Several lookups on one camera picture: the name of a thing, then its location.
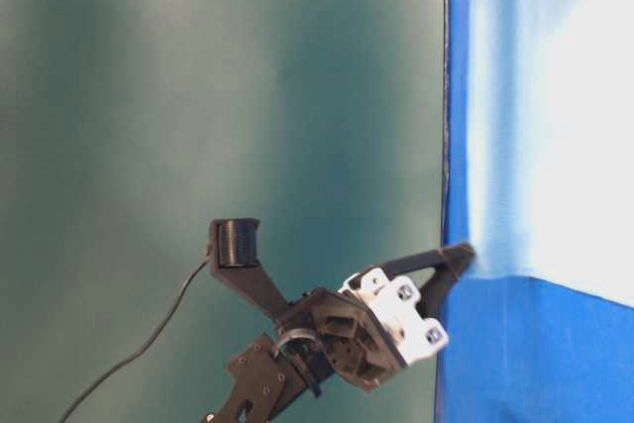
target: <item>wire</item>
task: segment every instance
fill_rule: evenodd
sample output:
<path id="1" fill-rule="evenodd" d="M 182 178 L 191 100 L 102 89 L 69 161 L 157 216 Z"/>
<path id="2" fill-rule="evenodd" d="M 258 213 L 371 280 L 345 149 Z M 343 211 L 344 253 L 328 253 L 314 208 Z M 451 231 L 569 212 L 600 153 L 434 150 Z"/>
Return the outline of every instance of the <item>wire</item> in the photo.
<path id="1" fill-rule="evenodd" d="M 70 416 L 70 414 L 73 411 L 75 411 L 77 406 L 79 406 L 79 404 L 83 400 L 85 400 L 86 397 L 95 390 L 95 388 L 97 388 L 101 383 L 103 383 L 106 378 L 108 378 L 110 375 L 112 375 L 114 372 L 116 372 L 120 368 L 129 364 L 131 361 L 138 359 L 154 343 L 154 341 L 157 339 L 159 334 L 162 332 L 163 328 L 169 322 L 169 319 L 171 319 L 171 316 L 173 316 L 174 313 L 176 312 L 176 309 L 178 309 L 178 305 L 180 304 L 182 297 L 185 295 L 185 291 L 187 290 L 187 287 L 189 287 L 189 284 L 191 283 L 193 278 L 196 277 L 196 274 L 198 274 L 198 272 L 200 272 L 205 267 L 206 264 L 207 264 L 206 261 L 201 263 L 198 266 L 198 268 L 195 269 L 192 272 L 192 274 L 190 274 L 189 277 L 185 280 L 185 282 L 180 287 L 180 291 L 178 291 L 178 294 L 176 294 L 176 299 L 174 300 L 174 303 L 171 305 L 171 308 L 169 309 L 165 317 L 162 318 L 162 321 L 160 321 L 160 324 L 158 324 L 158 326 L 154 329 L 154 331 L 152 332 L 150 337 L 146 340 L 146 342 L 137 351 L 133 352 L 132 354 L 124 358 L 122 361 L 118 362 L 117 364 L 115 364 L 114 366 L 106 370 L 88 388 L 86 388 L 77 398 L 75 398 L 75 400 L 68 407 L 68 409 L 63 413 L 63 415 L 61 415 L 61 418 L 59 418 L 59 423 L 63 423 L 64 421 L 66 421 L 68 417 Z"/>

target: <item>teal wall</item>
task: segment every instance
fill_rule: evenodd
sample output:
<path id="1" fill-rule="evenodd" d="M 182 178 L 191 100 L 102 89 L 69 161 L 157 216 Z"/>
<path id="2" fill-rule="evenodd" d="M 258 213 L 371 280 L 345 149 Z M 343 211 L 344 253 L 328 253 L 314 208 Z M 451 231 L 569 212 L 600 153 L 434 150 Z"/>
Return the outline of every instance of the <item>teal wall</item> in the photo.
<path id="1" fill-rule="evenodd" d="M 443 0 L 0 0 L 0 421 L 136 349 L 214 217 L 288 298 L 440 241 Z M 197 422 L 266 319 L 208 273 L 71 421 Z M 429 422 L 434 362 L 278 421 Z"/>

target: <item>blue cloth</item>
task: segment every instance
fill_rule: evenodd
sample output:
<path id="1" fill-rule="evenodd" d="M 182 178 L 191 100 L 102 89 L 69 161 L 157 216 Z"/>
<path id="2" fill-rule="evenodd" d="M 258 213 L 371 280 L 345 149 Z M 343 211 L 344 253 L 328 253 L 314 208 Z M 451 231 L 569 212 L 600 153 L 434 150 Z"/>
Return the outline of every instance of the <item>blue cloth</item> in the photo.
<path id="1" fill-rule="evenodd" d="M 448 244 L 470 237 L 470 12 L 451 0 Z M 436 423 L 634 421 L 631 308 L 533 277 L 467 277 L 443 319 Z"/>
<path id="2" fill-rule="evenodd" d="M 634 307 L 619 246 L 634 216 L 630 6 L 468 0 L 468 22 L 453 19 L 469 29 L 471 275 L 540 277 Z"/>

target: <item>bolt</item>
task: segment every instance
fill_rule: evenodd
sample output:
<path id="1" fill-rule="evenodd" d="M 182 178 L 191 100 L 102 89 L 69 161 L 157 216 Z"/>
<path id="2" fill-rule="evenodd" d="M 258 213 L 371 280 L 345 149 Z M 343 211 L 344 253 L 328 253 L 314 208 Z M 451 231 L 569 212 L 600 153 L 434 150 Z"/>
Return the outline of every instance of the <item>bolt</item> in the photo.
<path id="1" fill-rule="evenodd" d="M 427 342 L 429 342 L 430 344 L 436 344 L 443 338 L 443 335 L 437 328 L 433 328 L 427 332 L 427 335 L 425 337 L 427 337 Z"/>
<path id="2" fill-rule="evenodd" d="M 414 291 L 407 284 L 403 284 L 398 288 L 398 297 L 401 301 L 406 301 L 414 295 Z"/>

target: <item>white bracket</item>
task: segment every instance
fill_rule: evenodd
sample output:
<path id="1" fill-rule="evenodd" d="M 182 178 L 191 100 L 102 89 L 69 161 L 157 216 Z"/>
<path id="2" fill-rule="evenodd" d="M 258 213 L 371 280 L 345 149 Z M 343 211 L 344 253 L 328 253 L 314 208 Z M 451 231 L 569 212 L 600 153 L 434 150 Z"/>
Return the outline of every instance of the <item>white bracket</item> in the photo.
<path id="1" fill-rule="evenodd" d="M 447 347 L 449 336 L 441 323 L 418 314 L 416 303 L 421 296 L 409 277 L 397 276 L 390 281 L 380 267 L 375 267 L 361 278 L 359 289 L 351 289 L 350 280 L 355 276 L 349 277 L 339 292 L 351 291 L 374 313 L 409 366 Z"/>

